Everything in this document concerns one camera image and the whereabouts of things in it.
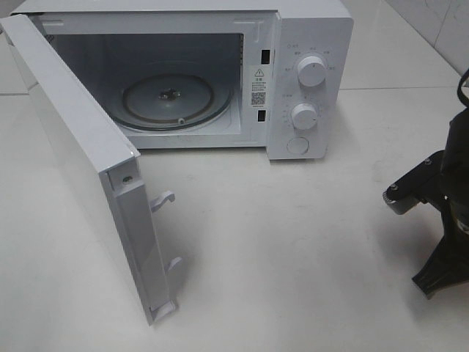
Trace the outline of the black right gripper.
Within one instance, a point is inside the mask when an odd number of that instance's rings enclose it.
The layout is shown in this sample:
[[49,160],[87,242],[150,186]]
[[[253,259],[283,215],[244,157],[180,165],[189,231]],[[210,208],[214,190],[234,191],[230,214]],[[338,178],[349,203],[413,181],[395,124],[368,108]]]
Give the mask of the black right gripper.
[[468,283],[468,110],[450,121],[444,150],[437,151],[386,191],[413,195],[441,213],[443,237],[424,267],[412,278],[427,299],[456,285]]

